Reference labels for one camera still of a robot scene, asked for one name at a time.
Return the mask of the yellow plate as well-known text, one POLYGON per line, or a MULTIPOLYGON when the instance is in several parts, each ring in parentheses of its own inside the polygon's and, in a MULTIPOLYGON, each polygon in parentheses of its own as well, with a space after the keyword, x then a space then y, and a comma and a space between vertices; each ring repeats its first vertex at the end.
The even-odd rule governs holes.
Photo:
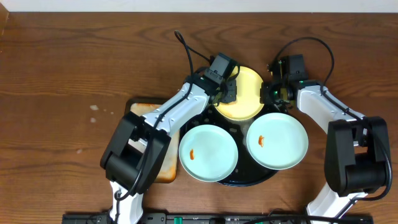
POLYGON ((220 103, 215 108, 228 119, 243 121, 253 118, 263 108, 260 103, 260 89, 263 84, 261 76, 249 67, 240 66, 236 78, 236 100, 231 103, 220 103))

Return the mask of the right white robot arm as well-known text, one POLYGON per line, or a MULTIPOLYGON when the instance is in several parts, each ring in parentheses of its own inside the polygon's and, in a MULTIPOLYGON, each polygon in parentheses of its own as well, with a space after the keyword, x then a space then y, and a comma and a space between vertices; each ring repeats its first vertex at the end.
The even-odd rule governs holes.
POLYGON ((327 135, 326 184, 306 206, 307 223, 337 223, 358 201, 377 201, 389 193, 392 162, 384 119, 352 110, 314 80, 263 83, 260 101, 293 103, 327 135))

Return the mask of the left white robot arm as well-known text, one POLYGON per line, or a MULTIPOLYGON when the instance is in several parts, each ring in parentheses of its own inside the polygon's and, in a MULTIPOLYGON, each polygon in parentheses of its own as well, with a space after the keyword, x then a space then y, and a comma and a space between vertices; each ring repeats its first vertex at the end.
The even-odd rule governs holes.
POLYGON ((193 73, 182 89, 160 108, 120 120, 100 160, 113 190, 111 223, 137 223, 143 214, 144 192, 154 183, 172 136, 209 104, 224 97, 231 75, 193 73))

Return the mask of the light blue plate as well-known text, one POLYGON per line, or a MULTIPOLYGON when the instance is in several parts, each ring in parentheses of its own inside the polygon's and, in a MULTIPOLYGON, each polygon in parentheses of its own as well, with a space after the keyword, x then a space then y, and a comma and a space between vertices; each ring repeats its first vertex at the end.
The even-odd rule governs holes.
POLYGON ((218 182, 227 178, 238 163, 238 147, 224 129, 210 124, 192 128, 180 141, 178 156, 193 178, 218 182))
POLYGON ((251 157, 261 166, 285 170, 305 157, 309 141, 297 119, 283 113, 268 113, 250 125, 246 145, 251 157))

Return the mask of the round black tray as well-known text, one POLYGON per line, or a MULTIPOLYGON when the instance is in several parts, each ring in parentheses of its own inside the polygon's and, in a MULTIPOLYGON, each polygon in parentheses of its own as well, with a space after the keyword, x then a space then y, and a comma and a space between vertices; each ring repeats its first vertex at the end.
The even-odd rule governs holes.
POLYGON ((235 121, 224 117, 215 106, 210 106, 202 114, 185 123, 180 129, 180 136, 184 137, 189 130, 203 124, 215 125, 229 132, 238 147, 238 161, 234 171, 219 183, 233 187, 248 187, 260 184, 277 173, 276 170, 261 166, 251 157, 246 146, 246 135, 250 125, 260 116, 278 112, 277 107, 265 105, 253 118, 235 121))

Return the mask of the rectangular soapy water tray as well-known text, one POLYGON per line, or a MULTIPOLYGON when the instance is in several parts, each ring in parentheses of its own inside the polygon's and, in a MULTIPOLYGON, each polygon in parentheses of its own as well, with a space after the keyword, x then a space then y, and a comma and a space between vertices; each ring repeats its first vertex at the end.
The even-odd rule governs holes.
MULTIPOLYGON (((165 102, 165 99, 160 98, 130 98, 126 103, 124 114, 132 111, 140 116, 157 109, 165 102)), ((180 131, 177 131, 172 136, 162 167, 154 181, 155 183, 169 184, 175 180, 177 175, 179 139, 180 131)))

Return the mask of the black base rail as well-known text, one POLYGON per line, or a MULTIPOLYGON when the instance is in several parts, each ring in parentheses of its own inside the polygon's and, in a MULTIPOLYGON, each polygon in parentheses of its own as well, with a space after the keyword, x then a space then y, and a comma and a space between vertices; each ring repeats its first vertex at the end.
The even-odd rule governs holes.
MULTIPOLYGON (((107 213, 96 214, 64 214, 62 224, 112 224, 107 213)), ((165 214, 145 213, 139 219, 138 224, 243 224, 243 223, 319 223, 310 216, 298 216, 273 213, 266 216, 255 215, 187 215, 187 214, 165 214)))

